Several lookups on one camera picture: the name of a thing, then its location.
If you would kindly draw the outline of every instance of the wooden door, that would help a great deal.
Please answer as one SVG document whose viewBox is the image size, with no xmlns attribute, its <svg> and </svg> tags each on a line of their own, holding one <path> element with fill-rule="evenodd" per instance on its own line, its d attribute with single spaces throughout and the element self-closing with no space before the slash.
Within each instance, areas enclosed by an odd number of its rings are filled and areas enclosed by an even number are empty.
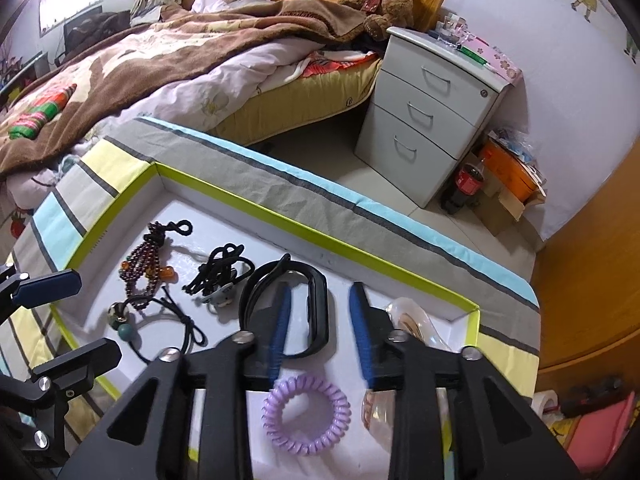
<svg viewBox="0 0 640 480">
<path fill-rule="evenodd" d="M 542 313 L 541 375 L 554 367 L 566 372 L 574 360 L 584 366 L 590 356 L 600 359 L 625 337 L 640 334 L 640 142 L 548 241 L 531 284 Z M 628 358 L 640 362 L 640 356 Z M 604 375 L 625 365 L 598 366 Z M 633 366 L 640 377 L 640 364 Z"/>
</svg>

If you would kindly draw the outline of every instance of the screw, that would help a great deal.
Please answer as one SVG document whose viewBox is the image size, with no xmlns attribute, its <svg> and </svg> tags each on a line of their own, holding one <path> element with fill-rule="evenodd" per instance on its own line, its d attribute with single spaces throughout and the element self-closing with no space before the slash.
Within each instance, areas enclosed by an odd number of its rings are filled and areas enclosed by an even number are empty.
<svg viewBox="0 0 640 480">
<path fill-rule="evenodd" d="M 158 354 L 158 357 L 161 361 L 170 363 L 180 357 L 180 351 L 177 348 L 173 347 L 165 348 Z"/>
<path fill-rule="evenodd" d="M 49 439 L 47 438 L 47 435 L 42 433 L 40 430 L 36 431 L 33 434 L 33 439 L 36 443 L 36 446 L 38 446 L 40 449 L 45 449 L 49 445 Z"/>
<path fill-rule="evenodd" d="M 405 343 L 408 339 L 409 335 L 402 330 L 392 330 L 389 332 L 389 341 L 393 341 L 394 343 Z"/>
<path fill-rule="evenodd" d="M 463 359 L 466 359 L 467 361 L 478 361 L 482 359 L 482 352 L 475 346 L 465 346 L 460 353 L 462 354 Z"/>
<path fill-rule="evenodd" d="M 38 387 L 43 392 L 48 392 L 49 388 L 51 387 L 51 379 L 49 379 L 48 377 L 41 377 L 38 381 Z"/>
<path fill-rule="evenodd" d="M 253 332 L 249 332 L 248 330 L 240 330 L 231 336 L 231 341 L 234 343 L 238 343 L 239 345 L 244 345 L 250 343 L 255 338 Z"/>
</svg>

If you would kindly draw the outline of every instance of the pink floral box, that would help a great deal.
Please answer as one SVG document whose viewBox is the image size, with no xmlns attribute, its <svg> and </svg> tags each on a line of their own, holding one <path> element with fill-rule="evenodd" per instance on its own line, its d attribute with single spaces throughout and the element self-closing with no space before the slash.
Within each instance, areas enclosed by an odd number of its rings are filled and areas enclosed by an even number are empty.
<svg viewBox="0 0 640 480">
<path fill-rule="evenodd" d="M 496 72 L 509 83 L 515 84 L 518 79 L 522 77 L 522 70 L 515 66 L 511 59 L 501 53 L 498 48 L 490 46 L 481 38 L 470 36 L 463 45 L 487 60 L 487 62 L 495 68 Z"/>
</svg>

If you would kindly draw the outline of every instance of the toilet paper roll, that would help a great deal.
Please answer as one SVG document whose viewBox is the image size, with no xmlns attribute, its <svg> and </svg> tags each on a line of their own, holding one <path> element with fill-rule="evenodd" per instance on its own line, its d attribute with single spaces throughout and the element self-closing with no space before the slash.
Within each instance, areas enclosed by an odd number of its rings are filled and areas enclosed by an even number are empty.
<svg viewBox="0 0 640 480">
<path fill-rule="evenodd" d="M 558 405 L 558 394 L 553 390 L 547 390 L 546 392 L 538 392 L 533 395 L 531 401 L 531 409 L 536 412 L 536 415 L 542 418 L 542 413 L 546 408 L 552 408 Z"/>
</svg>

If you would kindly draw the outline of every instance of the orange bead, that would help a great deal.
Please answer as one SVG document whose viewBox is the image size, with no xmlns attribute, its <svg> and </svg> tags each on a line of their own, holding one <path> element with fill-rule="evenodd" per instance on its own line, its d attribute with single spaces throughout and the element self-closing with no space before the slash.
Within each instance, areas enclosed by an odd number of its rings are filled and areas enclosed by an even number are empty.
<svg viewBox="0 0 640 480">
<path fill-rule="evenodd" d="M 169 280 L 172 280 L 174 276 L 175 276 L 175 271 L 173 267 L 167 266 L 167 267 L 162 267 L 160 269 L 160 279 L 163 280 L 164 282 L 168 282 Z"/>
</svg>

